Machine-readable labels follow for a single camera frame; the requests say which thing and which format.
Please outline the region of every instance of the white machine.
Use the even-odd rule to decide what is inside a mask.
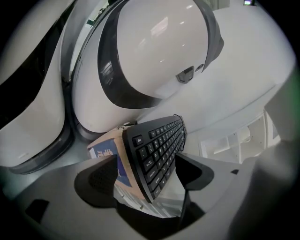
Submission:
[[[136,120],[200,74],[223,45],[202,1],[117,1],[95,23],[75,65],[79,132],[93,140]]]
[[[40,169],[72,143],[65,121],[60,47],[73,2],[38,2],[1,56],[0,166],[15,173]]]

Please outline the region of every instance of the keyboard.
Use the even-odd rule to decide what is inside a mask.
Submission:
[[[176,153],[183,151],[187,130],[175,115],[129,127],[123,142],[138,186],[152,203],[175,169]]]

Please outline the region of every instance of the gray floor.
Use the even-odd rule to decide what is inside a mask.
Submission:
[[[89,157],[86,147],[86,143],[76,138],[71,148],[60,158],[49,164],[47,167],[27,175],[14,174],[10,172],[8,168],[0,167],[0,186],[2,186],[4,195],[9,200],[13,200],[45,172],[87,160]]]

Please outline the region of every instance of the black keyboard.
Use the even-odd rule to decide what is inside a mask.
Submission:
[[[123,132],[132,171],[149,203],[157,198],[175,169],[175,155],[183,151],[186,135],[179,116],[144,122]]]

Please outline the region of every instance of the blue label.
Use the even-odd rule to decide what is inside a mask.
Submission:
[[[129,182],[129,179],[127,177],[127,174],[125,172],[124,166],[122,164],[121,158],[120,158],[119,153],[118,153],[117,146],[116,146],[113,138],[105,140],[104,142],[101,142],[101,143],[95,145],[93,147],[93,149],[95,151],[95,154],[98,157],[103,157],[103,156],[109,156],[109,155],[116,154],[118,156],[118,177],[117,177],[117,180],[124,183],[126,186],[132,187],[130,182]]]

